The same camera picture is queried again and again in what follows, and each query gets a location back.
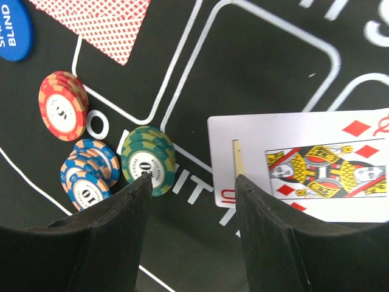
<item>white printed outline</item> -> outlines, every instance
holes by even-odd
[[[179,97],[181,96],[181,91],[185,86],[185,83],[186,83],[187,78],[190,74],[190,71],[191,71],[193,65],[195,64],[195,61],[196,61],[196,59],[197,59],[197,57],[202,49],[202,46],[203,46],[203,44],[204,44],[204,42],[209,34],[209,31],[213,25],[213,22],[215,21],[219,11],[224,6],[227,6],[229,4],[237,5],[238,7],[254,14],[255,16],[277,26],[278,28],[280,28],[286,32],[289,32],[290,34],[294,35],[295,37],[307,42],[308,44],[311,44],[312,46],[314,46],[316,48],[318,48],[319,50],[324,52],[329,57],[330,62],[331,62],[330,72],[329,72],[328,76],[326,77],[326,79],[324,80],[324,82],[319,86],[318,90],[316,90],[316,92],[311,97],[309,102],[303,108],[302,112],[311,111],[313,109],[313,107],[315,107],[317,102],[322,98],[323,94],[331,86],[331,84],[336,79],[336,77],[338,76],[339,71],[340,71],[340,65],[341,65],[340,54],[339,54],[338,50],[334,46],[332,46],[331,44],[325,42],[324,40],[322,40],[320,38],[317,38],[316,36],[313,36],[312,34],[306,32],[305,30],[289,23],[288,21],[280,18],[277,15],[272,14],[271,12],[268,12],[265,9],[262,9],[261,7],[255,5],[255,4],[252,4],[251,2],[249,2],[247,0],[220,0],[212,9],[212,11],[208,17],[208,20],[205,23],[204,28],[200,34],[200,37],[196,43],[196,46],[194,47],[192,54],[188,60],[188,63],[187,63],[187,65],[182,73],[182,76],[179,80],[179,83],[178,83],[177,88],[173,94],[171,101],[170,101],[170,104],[167,108],[167,111],[164,115],[164,118],[162,119],[162,122],[160,125],[160,129],[162,131],[166,132],[166,125],[169,121],[171,113],[173,112],[174,107],[176,106],[176,103],[177,103]],[[195,157],[194,155],[192,155],[188,151],[184,150],[182,147],[180,147],[176,144],[174,145],[174,147],[176,148],[176,150],[179,153],[181,153],[182,155],[184,155],[185,157],[187,157],[188,159],[190,159],[191,161],[193,161],[194,163],[196,163],[197,165],[199,165],[200,167],[202,167],[203,169],[205,169],[209,173],[212,173],[212,168],[209,165],[202,162],[200,159],[198,159],[197,157]]]
[[[90,95],[94,96],[96,99],[98,99],[99,101],[104,103],[106,106],[112,108],[118,114],[122,115],[123,117],[132,121],[133,123],[135,123],[137,125],[148,125],[154,119],[154,117],[156,115],[158,106],[160,104],[160,101],[162,100],[162,97],[165,94],[165,90],[169,84],[171,75],[173,74],[173,71],[177,65],[178,59],[181,56],[182,50],[187,42],[187,39],[188,39],[188,36],[189,36],[191,30],[193,28],[193,24],[196,21],[197,15],[198,15],[200,8],[202,6],[202,2],[203,2],[203,0],[195,0],[195,4],[194,4],[193,10],[190,14],[190,17],[188,19],[188,23],[185,26],[184,32],[182,33],[182,36],[181,36],[181,39],[178,42],[176,51],[174,52],[174,55],[170,61],[170,64],[169,64],[169,67],[166,71],[164,80],[162,81],[159,92],[154,100],[153,107],[151,108],[149,116],[146,119],[140,120],[140,119],[134,117],[132,114],[127,113],[125,110],[123,110],[122,108],[117,106],[115,103],[111,102],[110,100],[108,100],[106,97],[99,94],[97,91],[94,91],[92,88],[88,87],[87,85],[84,85],[85,90]],[[77,76],[77,63],[78,63],[78,57],[79,57],[80,50],[81,50],[82,41],[83,41],[82,37],[78,36],[77,45],[75,47],[75,52],[74,52],[73,62],[72,62],[72,73],[74,76]]]
[[[8,162],[9,165],[18,173],[18,175],[35,191],[40,193],[43,197],[48,199],[51,203],[56,205],[62,212],[64,212],[66,215],[71,216],[73,215],[72,212],[68,211],[64,206],[62,206],[59,202],[57,202],[54,198],[52,198],[49,194],[47,194],[45,191],[43,191],[41,188],[39,188],[36,184],[34,184],[23,172],[22,170],[16,166],[16,164],[13,163],[13,161],[8,157],[8,155],[5,153],[5,151],[0,147],[0,153],[4,157],[4,159]],[[163,286],[166,290],[169,292],[175,292],[172,288],[170,288],[167,284],[165,284],[163,281],[161,281],[158,277],[150,273],[147,269],[145,269],[143,266],[139,265],[139,269],[141,269],[145,274],[147,274],[150,278],[152,278],[154,281],[156,281],[159,285]]]
[[[343,91],[335,98],[327,111],[336,111],[349,95],[361,84],[367,81],[379,81],[389,87],[389,76],[383,73],[367,73],[358,76],[351,82],[349,82]]]

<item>stack of poker chips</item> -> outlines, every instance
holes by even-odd
[[[61,167],[63,189],[77,210],[84,210],[111,196],[109,190],[120,178],[115,153],[103,142],[78,141]]]
[[[89,108],[83,84],[69,72],[47,76],[39,91],[42,120],[49,131],[63,141],[74,141],[85,131]]]
[[[138,127],[127,136],[122,147],[122,172],[131,183],[150,173],[153,196],[162,196],[174,184],[176,155],[171,139],[151,126]]]

